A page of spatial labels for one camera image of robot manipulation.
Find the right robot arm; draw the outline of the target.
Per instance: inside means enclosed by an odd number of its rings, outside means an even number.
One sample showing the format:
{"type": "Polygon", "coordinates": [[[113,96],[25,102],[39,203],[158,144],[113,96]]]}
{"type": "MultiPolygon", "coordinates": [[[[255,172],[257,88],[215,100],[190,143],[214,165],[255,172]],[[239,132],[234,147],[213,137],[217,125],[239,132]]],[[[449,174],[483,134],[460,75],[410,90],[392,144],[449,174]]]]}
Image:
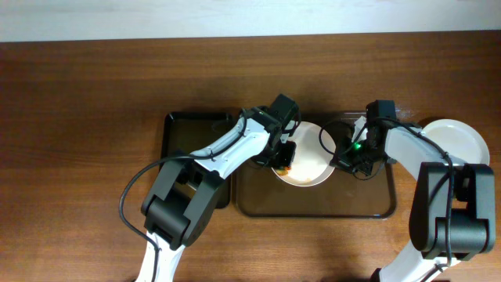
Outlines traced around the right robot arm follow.
{"type": "Polygon", "coordinates": [[[416,180],[409,243],[372,281],[432,281],[490,252],[496,242],[494,171],[453,156],[416,123],[397,119],[392,100],[375,100],[332,153],[331,166],[367,178],[373,165],[397,162],[416,180]]]}

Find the green yellow sponge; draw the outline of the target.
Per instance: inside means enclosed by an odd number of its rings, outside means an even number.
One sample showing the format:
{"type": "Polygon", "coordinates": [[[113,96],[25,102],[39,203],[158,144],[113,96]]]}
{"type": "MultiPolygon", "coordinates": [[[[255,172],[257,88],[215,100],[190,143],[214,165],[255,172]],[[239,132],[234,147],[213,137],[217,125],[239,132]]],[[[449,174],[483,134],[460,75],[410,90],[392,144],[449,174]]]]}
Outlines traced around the green yellow sponge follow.
{"type": "Polygon", "coordinates": [[[287,175],[290,170],[291,170],[291,167],[280,167],[280,168],[274,169],[274,171],[277,175],[287,175]]]}

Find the white pinkish plate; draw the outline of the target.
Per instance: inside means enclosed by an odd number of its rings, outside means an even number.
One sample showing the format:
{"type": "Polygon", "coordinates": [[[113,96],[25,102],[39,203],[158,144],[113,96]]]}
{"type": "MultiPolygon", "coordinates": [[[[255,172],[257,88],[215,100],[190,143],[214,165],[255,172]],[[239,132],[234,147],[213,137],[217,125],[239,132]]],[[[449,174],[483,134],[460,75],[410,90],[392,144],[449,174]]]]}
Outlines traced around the white pinkish plate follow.
{"type": "Polygon", "coordinates": [[[316,186],[326,181],[333,173],[330,165],[336,143],[329,133],[320,133],[321,127],[314,123],[303,121],[288,141],[297,144],[291,170],[287,175],[277,175],[282,181],[292,186],[316,186]]]}

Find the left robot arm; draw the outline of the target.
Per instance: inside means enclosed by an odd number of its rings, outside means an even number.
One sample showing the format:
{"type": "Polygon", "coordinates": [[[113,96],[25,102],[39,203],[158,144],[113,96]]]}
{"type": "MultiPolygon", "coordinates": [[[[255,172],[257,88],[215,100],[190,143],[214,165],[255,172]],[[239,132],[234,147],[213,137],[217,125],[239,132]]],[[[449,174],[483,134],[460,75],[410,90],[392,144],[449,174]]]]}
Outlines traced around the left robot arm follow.
{"type": "Polygon", "coordinates": [[[248,160],[290,167],[296,145],[288,138],[300,123],[299,106],[280,94],[268,107],[242,110],[234,127],[203,149],[149,164],[160,171],[141,205],[146,252],[137,279],[173,280],[184,249],[207,227],[226,179],[248,160]]]}

